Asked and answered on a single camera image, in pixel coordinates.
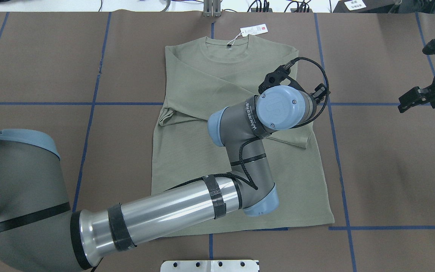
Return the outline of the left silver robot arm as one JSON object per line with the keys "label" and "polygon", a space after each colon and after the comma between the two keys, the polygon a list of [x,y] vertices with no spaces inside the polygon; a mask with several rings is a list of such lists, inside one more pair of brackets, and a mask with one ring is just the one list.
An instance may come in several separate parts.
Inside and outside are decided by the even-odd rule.
{"label": "left silver robot arm", "polygon": [[[62,155],[70,205],[97,211],[151,193],[152,125],[159,105],[0,105],[0,129],[28,128],[51,134]],[[168,260],[258,262],[263,272],[339,271],[340,248],[329,224],[173,236],[107,257],[99,272],[158,272]]]}

